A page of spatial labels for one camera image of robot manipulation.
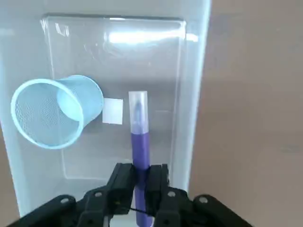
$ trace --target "clear plastic tray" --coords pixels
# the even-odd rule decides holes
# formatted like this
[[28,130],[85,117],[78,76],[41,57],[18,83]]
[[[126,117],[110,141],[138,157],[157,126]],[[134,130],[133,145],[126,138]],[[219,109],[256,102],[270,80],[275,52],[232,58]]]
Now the clear plastic tray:
[[[151,163],[168,163],[171,185],[187,190],[209,13],[209,0],[0,3],[0,120],[21,216],[59,194],[80,199],[132,161],[132,90],[148,92]],[[99,116],[63,150],[31,144],[10,115],[14,91],[72,74],[123,99],[123,123]]]

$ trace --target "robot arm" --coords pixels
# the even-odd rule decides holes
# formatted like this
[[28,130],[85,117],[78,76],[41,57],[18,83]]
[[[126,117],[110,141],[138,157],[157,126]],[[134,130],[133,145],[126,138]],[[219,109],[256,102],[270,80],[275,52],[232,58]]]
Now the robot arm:
[[[151,166],[147,176],[144,212],[155,217],[154,227],[252,227],[211,195],[191,201],[184,190],[169,187],[167,165]],[[8,227],[108,227],[114,215],[133,210],[136,179],[132,164],[118,163],[107,185],[82,200],[57,196]]]

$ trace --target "purple marker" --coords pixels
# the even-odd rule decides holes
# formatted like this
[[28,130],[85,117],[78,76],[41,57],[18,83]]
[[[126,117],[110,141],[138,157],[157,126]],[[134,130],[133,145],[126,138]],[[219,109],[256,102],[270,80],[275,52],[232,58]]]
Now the purple marker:
[[[133,164],[138,173],[138,184],[135,186],[134,195],[136,208],[145,211],[145,171],[150,166],[150,141],[148,134],[148,109],[147,91],[130,91],[129,110],[133,147]],[[152,217],[143,213],[136,213],[139,227],[150,227]]]

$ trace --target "table surface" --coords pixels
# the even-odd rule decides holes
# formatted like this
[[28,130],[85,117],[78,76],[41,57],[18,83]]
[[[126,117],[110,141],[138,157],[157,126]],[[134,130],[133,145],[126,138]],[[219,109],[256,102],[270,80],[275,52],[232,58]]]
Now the table surface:
[[303,1],[213,1],[190,194],[302,226]]

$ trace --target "clear marker cap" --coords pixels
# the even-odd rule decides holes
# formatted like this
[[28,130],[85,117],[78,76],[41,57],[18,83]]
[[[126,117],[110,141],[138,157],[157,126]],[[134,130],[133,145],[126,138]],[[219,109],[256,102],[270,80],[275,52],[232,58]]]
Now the clear marker cap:
[[145,134],[148,132],[147,91],[130,91],[128,97],[131,133]]

